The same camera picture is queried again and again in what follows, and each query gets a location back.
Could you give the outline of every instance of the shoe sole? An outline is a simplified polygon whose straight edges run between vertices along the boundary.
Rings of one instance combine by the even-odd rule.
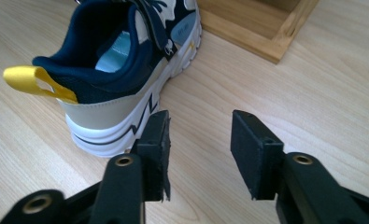
[[[198,8],[196,13],[196,22],[189,38],[123,121],[108,129],[88,129],[77,125],[68,115],[65,116],[73,141],[78,147],[95,156],[109,158],[124,153],[140,138],[149,116],[159,111],[160,92],[164,83],[187,68],[197,53],[202,26]]]

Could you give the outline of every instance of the sneaker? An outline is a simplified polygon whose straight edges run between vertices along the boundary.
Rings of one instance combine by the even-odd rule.
[[[112,157],[141,136],[163,84],[190,64],[201,32],[196,0],[85,0],[56,54],[8,68],[4,78],[58,98],[74,142]]]

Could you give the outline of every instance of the tabletop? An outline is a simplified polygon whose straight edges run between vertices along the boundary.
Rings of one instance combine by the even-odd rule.
[[[76,7],[0,0],[0,220],[22,197],[70,197],[98,182],[108,159],[77,148],[52,98],[12,90],[5,68],[59,49]],[[252,201],[230,151],[232,113],[256,115],[285,152],[318,158],[340,185],[369,197],[369,0],[320,0],[279,64],[207,31],[198,54],[167,81],[170,202],[148,223],[278,223],[274,201]]]

